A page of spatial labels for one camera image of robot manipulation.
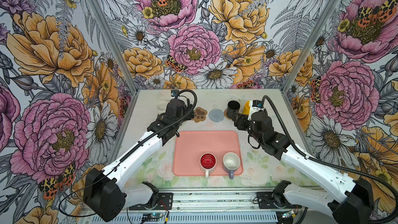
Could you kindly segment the yellow mug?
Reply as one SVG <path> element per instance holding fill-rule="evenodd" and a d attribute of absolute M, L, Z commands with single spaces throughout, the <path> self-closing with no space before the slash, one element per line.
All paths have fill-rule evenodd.
<path fill-rule="evenodd" d="M 252 103 L 252 101 L 247 101 L 245 103 L 244 108 L 243 108 L 243 114 L 244 115 L 250 115 L 251 103 Z"/>

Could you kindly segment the black mug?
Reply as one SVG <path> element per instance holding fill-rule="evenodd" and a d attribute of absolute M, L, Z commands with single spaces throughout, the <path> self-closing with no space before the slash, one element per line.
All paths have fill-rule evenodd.
<path fill-rule="evenodd" d="M 238 101 L 229 101 L 227 105 L 226 115 L 228 118 L 233 119 L 235 115 L 239 114 L 240 103 Z"/>

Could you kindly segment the brown paw shaped coaster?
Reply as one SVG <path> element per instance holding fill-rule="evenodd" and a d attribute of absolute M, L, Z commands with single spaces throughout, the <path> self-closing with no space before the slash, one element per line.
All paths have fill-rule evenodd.
<path fill-rule="evenodd" d="M 207 116 L 207 110 L 201 108 L 201 107 L 197 107 L 194 111 L 194 117 L 193 117 L 193 121 L 196 123 L 199 123 L 201 121 L 205 121 L 206 120 L 206 116 Z"/>

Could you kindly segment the grey round felt coaster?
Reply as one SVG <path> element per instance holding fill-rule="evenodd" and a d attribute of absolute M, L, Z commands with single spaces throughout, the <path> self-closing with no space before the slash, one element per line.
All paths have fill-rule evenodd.
<path fill-rule="evenodd" d="M 213 109 L 208 114 L 209 119 L 213 122 L 221 122 L 224 120 L 224 112 L 220 109 Z"/>

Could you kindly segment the white lavender mug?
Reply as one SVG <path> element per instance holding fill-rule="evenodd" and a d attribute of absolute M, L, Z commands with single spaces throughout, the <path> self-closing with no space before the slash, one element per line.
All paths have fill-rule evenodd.
<path fill-rule="evenodd" d="M 226 153 L 223 157 L 223 166 L 229 179 L 234 179 L 234 173 L 240 167 L 240 157 L 233 152 Z"/>

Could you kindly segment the red inside mug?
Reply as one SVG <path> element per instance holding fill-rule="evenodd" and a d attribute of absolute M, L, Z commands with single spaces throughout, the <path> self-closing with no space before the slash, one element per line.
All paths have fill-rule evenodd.
<path fill-rule="evenodd" d="M 200 166 L 205 174 L 205 178 L 209 178 L 217 165 L 217 159 L 212 153 L 205 153 L 200 157 Z"/>

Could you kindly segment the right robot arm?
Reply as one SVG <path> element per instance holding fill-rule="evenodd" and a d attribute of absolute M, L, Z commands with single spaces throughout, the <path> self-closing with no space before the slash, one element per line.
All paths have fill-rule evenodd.
<path fill-rule="evenodd" d="M 354 180 L 346 173 L 314 162 L 313 157 L 290 139 L 274 130 L 272 120 L 265 111 L 230 114 L 238 130 L 247 131 L 248 137 L 274 158 L 306 175 L 322 190 L 297 186 L 287 180 L 273 190 L 277 206 L 301 205 L 334 218 L 339 224 L 366 224 L 373 212 L 371 185 L 363 179 Z"/>

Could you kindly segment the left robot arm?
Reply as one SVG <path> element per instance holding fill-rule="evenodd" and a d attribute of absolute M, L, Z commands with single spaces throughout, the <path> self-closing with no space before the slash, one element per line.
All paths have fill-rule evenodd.
<path fill-rule="evenodd" d="M 193 118 L 197 102 L 178 97 L 171 99 L 166 110 L 147 128 L 143 136 L 121 157 L 104 167 L 93 169 L 86 176 L 84 203 L 99 217 L 109 222 L 124 209 L 132 206 L 154 208 L 159 190 L 144 181 L 132 190 L 125 185 L 135 171 L 171 138 L 177 136 L 181 124 Z"/>

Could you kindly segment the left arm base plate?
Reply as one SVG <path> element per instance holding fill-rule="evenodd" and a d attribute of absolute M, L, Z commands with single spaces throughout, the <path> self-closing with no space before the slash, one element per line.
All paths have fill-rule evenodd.
<path fill-rule="evenodd" d="M 130 211 L 153 211 L 153 210 L 171 210 L 173 205 L 172 193 L 157 193 L 151 196 L 146 204 L 138 204 L 129 207 Z"/>

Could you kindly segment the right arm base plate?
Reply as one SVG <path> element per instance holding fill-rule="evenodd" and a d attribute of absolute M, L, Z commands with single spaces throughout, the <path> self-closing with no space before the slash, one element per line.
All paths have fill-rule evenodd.
<path fill-rule="evenodd" d="M 275 194 L 271 191 L 257 192 L 253 203 L 257 203 L 260 209 L 301 209 L 301 205 L 292 205 L 283 194 Z"/>

